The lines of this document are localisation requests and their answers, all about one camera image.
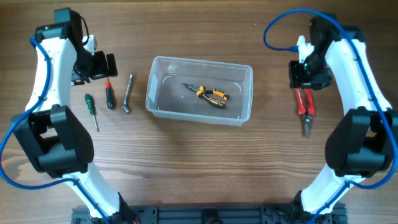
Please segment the red handle wire stripper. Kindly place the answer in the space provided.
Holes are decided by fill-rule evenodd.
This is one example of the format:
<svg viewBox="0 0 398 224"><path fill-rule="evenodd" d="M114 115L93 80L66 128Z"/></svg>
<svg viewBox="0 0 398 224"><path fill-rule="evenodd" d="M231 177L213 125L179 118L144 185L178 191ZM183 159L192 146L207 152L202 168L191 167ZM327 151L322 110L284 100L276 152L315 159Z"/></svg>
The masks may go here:
<svg viewBox="0 0 398 224"><path fill-rule="evenodd" d="M308 88L304 89L305 95L307 97L307 105L304 103L300 89L294 88L294 92L297 99L298 115L303 121L304 136L306 138L310 138L313 119L315 117L315 107L312 92Z"/></svg>

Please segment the orange black needle-nose pliers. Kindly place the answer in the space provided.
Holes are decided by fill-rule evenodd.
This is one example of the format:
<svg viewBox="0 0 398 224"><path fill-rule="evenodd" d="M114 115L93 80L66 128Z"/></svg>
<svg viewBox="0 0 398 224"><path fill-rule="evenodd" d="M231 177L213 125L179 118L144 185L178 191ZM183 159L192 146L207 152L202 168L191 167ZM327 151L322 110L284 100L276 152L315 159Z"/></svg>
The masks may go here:
<svg viewBox="0 0 398 224"><path fill-rule="evenodd" d="M229 95L227 93L225 93L219 89L216 89L216 88L207 88L205 86L195 86L195 85L188 84L188 83L183 83L182 85L184 87L186 87L187 89L189 89L190 91L195 92L197 97L205 100L211 106L218 108L218 109L224 109L226 104L224 101L215 100L214 98L211 97L211 95L222 98L223 100L229 99Z"/></svg>

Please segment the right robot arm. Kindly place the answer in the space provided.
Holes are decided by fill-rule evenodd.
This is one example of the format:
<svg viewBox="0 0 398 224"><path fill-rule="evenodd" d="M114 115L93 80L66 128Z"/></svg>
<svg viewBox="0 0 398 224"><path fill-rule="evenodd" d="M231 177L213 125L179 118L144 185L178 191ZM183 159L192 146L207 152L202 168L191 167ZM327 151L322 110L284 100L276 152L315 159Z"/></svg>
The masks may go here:
<svg viewBox="0 0 398 224"><path fill-rule="evenodd" d="M371 184L384 185L397 170L397 112L381 93L367 60L361 29L342 26L333 14L314 12L310 39L292 47L298 60L289 64L289 86L322 90L336 83L344 115L325 144L325 166L292 202L294 221L315 223L331 213L351 187L365 189L364 180L386 171Z"/></svg>

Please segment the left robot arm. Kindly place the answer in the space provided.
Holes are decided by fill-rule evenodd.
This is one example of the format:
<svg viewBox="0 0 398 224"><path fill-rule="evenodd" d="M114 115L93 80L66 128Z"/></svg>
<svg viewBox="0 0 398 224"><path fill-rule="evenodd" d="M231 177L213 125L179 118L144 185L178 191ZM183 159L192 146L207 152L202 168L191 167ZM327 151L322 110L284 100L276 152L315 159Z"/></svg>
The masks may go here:
<svg viewBox="0 0 398 224"><path fill-rule="evenodd" d="M57 9L53 24L36 28L30 43L38 59L34 89L7 135L16 137L37 172L75 191L90 222L139 223L100 174L91 136L70 109L73 86L118 74L114 55L97 50L84 18L69 8Z"/></svg>

